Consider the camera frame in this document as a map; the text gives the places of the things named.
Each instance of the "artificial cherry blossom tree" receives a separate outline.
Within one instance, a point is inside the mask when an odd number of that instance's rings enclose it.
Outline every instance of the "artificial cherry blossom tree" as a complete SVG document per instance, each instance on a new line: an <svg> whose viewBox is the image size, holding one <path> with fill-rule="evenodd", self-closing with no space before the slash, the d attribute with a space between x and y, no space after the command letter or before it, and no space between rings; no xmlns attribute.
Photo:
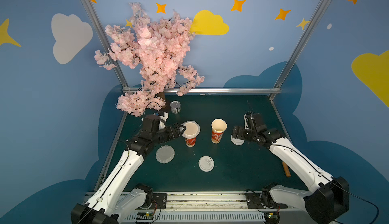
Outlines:
<svg viewBox="0 0 389 224"><path fill-rule="evenodd" d="M139 3L130 3L130 6L134 15L129 21L133 25L136 39L131 29L107 25L105 32L114 40L111 43L111 51L101 54L100 50L97 50L95 60L100 67L107 70L115 67L108 56L131 69L142 64L140 74L145 79L141 81L142 90L121 95L117 104L118 109L139 117L147 107L160 109L165 105L165 101L158 97L157 93L178 85L180 88L177 95L182 96L203 82L204 76L199 76L192 66L182 66L183 58L190 50L190 40L195 36L189 32L192 25L189 18L181 19L180 15L174 12L169 20L162 18L159 23L150 23L149 16ZM187 82L175 82L177 70Z"/></svg>

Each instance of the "red paper cup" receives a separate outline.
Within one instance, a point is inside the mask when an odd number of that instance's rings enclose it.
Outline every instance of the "red paper cup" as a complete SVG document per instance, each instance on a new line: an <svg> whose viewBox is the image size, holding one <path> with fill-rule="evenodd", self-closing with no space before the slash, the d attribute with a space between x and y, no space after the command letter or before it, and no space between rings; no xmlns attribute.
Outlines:
<svg viewBox="0 0 389 224"><path fill-rule="evenodd" d="M227 123L222 119L216 119L212 121L212 133L211 141L215 144L218 144L221 140L221 137L224 134L224 131L227 128Z"/></svg>
<svg viewBox="0 0 389 224"><path fill-rule="evenodd" d="M196 143L196 137L200 133L200 126L195 121L186 121L182 125L186 127L186 130L182 134L185 138L186 145L193 147Z"/></svg>
<svg viewBox="0 0 389 224"><path fill-rule="evenodd" d="M196 144L196 138L187 139L185 138L186 145L192 147Z"/></svg>

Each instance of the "tabletop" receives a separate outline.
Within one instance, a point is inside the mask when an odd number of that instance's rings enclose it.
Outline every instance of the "tabletop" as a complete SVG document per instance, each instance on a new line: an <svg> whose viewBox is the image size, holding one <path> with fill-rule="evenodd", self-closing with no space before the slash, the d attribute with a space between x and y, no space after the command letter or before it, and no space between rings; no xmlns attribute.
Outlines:
<svg viewBox="0 0 389 224"><path fill-rule="evenodd" d="M286 177L282 161L269 150L254 142L245 141L234 145L230 136L235 125L243 126L244 114L249 111L247 101L256 113L263 117L268 129L276 128L283 132L281 123L267 96L259 95L204 95L204 96L166 96L168 102L179 101L181 112L169 112L167 124L181 124L192 120L200 125L200 134L196 144L188 147L183 137L156 145L143 164L134 173L124 191L131 191L138 183L151 186L154 191L243 191L261 190L262 187L276 182L285 187L307 190L301 179L290 171ZM146 114L154 113L147 109ZM218 144L211 141L211 122L223 119L227 129ZM130 139L137 133L141 124L139 117L128 115L119 140ZM171 146L175 156L169 163L162 164L155 154L163 145ZM118 163L124 143L118 142L108 174ZM203 172L198 161L202 156L210 156L215 163L210 172Z"/></svg>

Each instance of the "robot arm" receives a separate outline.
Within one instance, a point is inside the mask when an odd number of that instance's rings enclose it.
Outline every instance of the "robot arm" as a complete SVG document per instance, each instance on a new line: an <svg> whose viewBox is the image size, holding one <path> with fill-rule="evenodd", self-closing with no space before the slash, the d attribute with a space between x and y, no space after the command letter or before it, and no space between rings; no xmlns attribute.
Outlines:
<svg viewBox="0 0 389 224"><path fill-rule="evenodd" d="M165 125L167 113L147 115L142 129L127 142L118 164L105 182L85 205L77 204L72 212L72 224L118 224L138 207L148 208L153 198L152 188L139 184L132 192L121 199L119 197L135 171L142 165L155 144L162 144L178 138L186 130L183 125L174 123Z"/></svg>
<svg viewBox="0 0 389 224"><path fill-rule="evenodd" d="M319 168L276 129L267 129L260 114L248 112L245 127L235 126L232 141L256 142L283 160L304 182L309 191L272 183L262 189L261 201L270 208L287 204L306 211L319 224L328 224L349 209L348 182L334 178Z"/></svg>

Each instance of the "metal can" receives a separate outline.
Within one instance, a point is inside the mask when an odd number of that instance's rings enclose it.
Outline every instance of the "metal can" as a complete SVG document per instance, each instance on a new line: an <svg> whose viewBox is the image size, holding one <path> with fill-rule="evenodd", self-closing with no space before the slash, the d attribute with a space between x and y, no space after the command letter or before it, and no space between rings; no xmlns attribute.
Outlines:
<svg viewBox="0 0 389 224"><path fill-rule="evenodd" d="M170 103L170 109L174 114L179 113L181 111L181 103L179 101L172 101Z"/></svg>

